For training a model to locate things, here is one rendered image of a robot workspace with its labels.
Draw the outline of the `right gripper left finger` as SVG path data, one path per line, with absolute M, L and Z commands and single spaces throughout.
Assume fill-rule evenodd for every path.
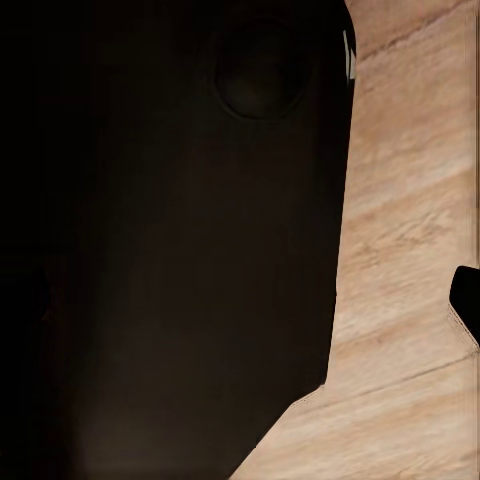
M 42 266 L 0 277 L 0 384 L 50 304 Z

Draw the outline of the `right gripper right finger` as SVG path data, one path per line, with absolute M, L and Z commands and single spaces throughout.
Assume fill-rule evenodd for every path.
M 480 270 L 459 266 L 454 274 L 449 301 L 480 344 Z

